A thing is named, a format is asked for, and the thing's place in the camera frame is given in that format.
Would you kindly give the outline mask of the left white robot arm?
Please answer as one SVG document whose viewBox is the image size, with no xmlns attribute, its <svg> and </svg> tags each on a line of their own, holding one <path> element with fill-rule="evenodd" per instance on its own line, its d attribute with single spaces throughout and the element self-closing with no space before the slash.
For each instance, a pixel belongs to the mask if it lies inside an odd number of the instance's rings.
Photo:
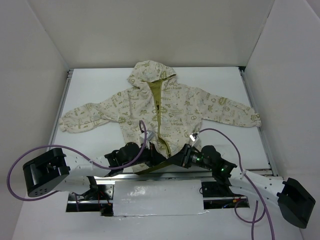
<svg viewBox="0 0 320 240">
<path fill-rule="evenodd" d="M 84 156 L 67 155 L 62 148 L 53 148 L 28 161 L 22 167 L 30 198 L 40 198 L 51 191 L 74 192 L 91 200 L 98 194 L 95 177 L 113 177 L 129 167 L 155 167 L 166 159 L 155 145 L 146 147 L 129 142 L 119 150 L 87 160 Z"/>
</svg>

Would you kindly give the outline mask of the cream jacket with green print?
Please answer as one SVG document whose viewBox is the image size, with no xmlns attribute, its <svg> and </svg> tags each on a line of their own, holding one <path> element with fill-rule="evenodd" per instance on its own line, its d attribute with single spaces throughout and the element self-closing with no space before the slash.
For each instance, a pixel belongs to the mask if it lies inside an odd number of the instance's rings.
<svg viewBox="0 0 320 240">
<path fill-rule="evenodd" d="M 178 83 L 173 68 L 152 60 L 138 62 L 128 77 L 130 88 L 99 103 L 86 103 L 59 119 L 63 132 L 87 132 L 109 122 L 120 125 L 126 143 L 140 144 L 139 121 L 154 132 L 156 150 L 165 158 L 177 154 L 203 120 L 236 127 L 261 126 L 250 106 Z"/>
</svg>

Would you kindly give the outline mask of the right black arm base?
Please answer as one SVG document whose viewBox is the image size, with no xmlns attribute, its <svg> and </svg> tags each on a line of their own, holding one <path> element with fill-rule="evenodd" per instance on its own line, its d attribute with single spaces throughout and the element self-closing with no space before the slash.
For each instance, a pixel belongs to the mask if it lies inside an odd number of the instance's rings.
<svg viewBox="0 0 320 240">
<path fill-rule="evenodd" d="M 244 198 L 244 195 L 233 193 L 228 186 L 217 183 L 216 181 L 202 181 L 199 193 L 204 198 Z"/>
</svg>

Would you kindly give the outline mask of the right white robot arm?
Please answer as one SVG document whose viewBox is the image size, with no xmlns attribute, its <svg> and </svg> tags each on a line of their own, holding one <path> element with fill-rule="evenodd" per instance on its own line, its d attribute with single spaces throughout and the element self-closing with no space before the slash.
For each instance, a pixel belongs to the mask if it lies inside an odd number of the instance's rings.
<svg viewBox="0 0 320 240">
<path fill-rule="evenodd" d="M 275 179 L 241 169 L 223 159 L 212 145 L 198 151 L 185 144 L 180 152 L 168 158 L 168 162 L 187 169 L 197 166 L 209 170 L 218 183 L 217 189 L 221 195 L 228 196 L 233 192 L 274 205 L 287 222 L 300 229 L 307 227 L 316 204 L 316 200 L 296 179 Z"/>
</svg>

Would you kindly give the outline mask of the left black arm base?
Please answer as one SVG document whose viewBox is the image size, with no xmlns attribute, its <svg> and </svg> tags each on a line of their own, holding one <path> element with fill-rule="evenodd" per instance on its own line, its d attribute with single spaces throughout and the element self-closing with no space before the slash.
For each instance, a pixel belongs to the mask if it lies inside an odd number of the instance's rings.
<svg viewBox="0 0 320 240">
<path fill-rule="evenodd" d="M 88 176 L 89 190 L 81 194 L 84 200 L 93 200 L 102 198 L 103 200 L 112 200 L 114 194 L 113 184 L 97 184 L 96 179 L 93 176 Z"/>
</svg>

